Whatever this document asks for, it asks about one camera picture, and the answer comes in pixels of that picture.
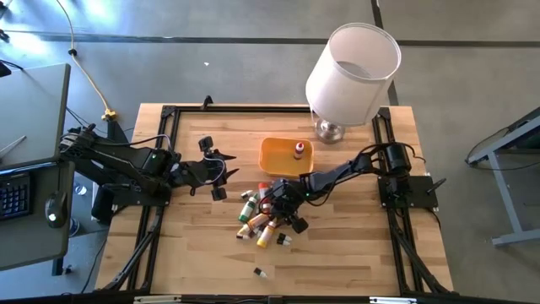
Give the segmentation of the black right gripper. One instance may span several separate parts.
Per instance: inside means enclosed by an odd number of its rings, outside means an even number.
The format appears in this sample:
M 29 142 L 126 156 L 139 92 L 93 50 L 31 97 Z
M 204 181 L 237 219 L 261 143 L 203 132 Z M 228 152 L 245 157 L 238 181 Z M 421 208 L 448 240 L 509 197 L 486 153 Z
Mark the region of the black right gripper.
M 280 215 L 276 216 L 279 225 L 288 225 L 297 234 L 305 231 L 309 224 L 297 214 L 305 201 L 306 189 L 300 180 L 278 179 L 272 187 L 271 202 Z

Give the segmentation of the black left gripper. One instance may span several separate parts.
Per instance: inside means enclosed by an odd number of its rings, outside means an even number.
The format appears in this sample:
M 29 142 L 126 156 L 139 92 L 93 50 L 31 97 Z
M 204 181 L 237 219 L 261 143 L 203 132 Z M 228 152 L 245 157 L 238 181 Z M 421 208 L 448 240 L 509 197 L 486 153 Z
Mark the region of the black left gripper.
M 220 160 L 234 160 L 235 156 L 225 155 L 214 149 L 211 136 L 200 139 L 198 145 L 204 158 L 200 161 L 176 162 L 170 169 L 170 186 L 198 188 L 212 185 L 213 201 L 224 200 L 227 198 L 224 186 L 238 169 L 225 171 L 220 175 Z

